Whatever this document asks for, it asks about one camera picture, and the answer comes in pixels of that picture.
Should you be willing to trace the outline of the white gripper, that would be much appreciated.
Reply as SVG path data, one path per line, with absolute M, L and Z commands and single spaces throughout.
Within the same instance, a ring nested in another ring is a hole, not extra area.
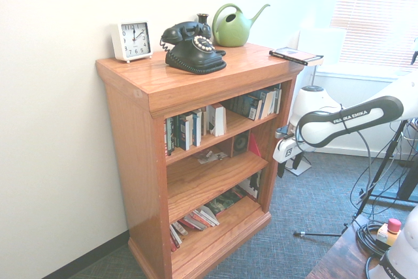
M 282 138 L 278 141 L 276 148 L 274 149 L 273 158 L 278 162 L 277 175 L 279 178 L 284 174 L 284 163 L 293 158 L 292 169 L 298 169 L 300 162 L 302 161 L 304 152 L 308 149 L 308 144 L 304 141 L 297 141 L 294 137 Z

